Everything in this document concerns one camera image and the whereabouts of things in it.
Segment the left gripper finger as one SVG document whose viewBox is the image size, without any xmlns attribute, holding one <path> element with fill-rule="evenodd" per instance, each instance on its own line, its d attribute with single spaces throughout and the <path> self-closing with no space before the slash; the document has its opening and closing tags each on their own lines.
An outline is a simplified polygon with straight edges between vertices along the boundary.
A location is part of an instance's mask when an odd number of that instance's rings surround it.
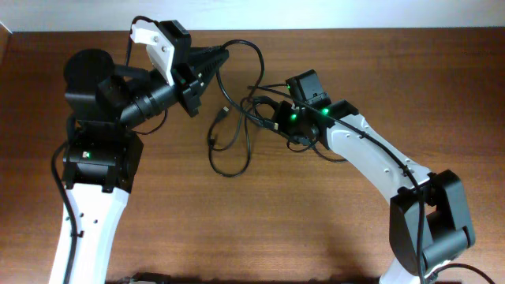
<svg viewBox="0 0 505 284">
<path fill-rule="evenodd" d="M 220 67 L 229 58 L 229 51 L 221 48 L 218 55 L 203 62 L 193 63 L 193 72 L 196 76 L 196 94 L 201 95 Z"/>
<path fill-rule="evenodd" d="M 215 58 L 221 51 L 221 46 L 191 47 L 189 50 L 189 63 L 203 62 Z"/>
</svg>

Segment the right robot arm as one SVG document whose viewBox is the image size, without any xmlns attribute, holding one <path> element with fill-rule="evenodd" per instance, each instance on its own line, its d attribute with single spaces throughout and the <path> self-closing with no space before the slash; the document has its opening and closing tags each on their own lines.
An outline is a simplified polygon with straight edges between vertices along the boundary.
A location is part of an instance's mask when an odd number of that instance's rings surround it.
<svg viewBox="0 0 505 284">
<path fill-rule="evenodd" d="M 358 169 L 390 206 L 395 255 L 381 283 L 421 283 L 475 244 L 461 179 L 421 166 L 381 137 L 345 100 L 311 107 L 282 101 L 275 130 L 296 144 L 321 143 Z"/>
</svg>

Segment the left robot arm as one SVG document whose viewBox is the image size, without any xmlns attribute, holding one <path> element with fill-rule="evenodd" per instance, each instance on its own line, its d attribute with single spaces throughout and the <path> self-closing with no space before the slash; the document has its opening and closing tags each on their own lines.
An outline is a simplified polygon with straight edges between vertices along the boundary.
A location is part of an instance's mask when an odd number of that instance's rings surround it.
<svg viewBox="0 0 505 284">
<path fill-rule="evenodd" d="M 53 173 L 63 201 L 62 228 L 50 273 L 53 283 L 102 283 L 114 235 L 128 203 L 143 142 L 137 126 L 175 104 L 195 116 L 212 77 L 228 59 L 222 47 L 185 47 L 168 83 L 158 70 L 114 63 L 87 49 L 67 61 L 65 99 L 72 113 Z"/>
</svg>

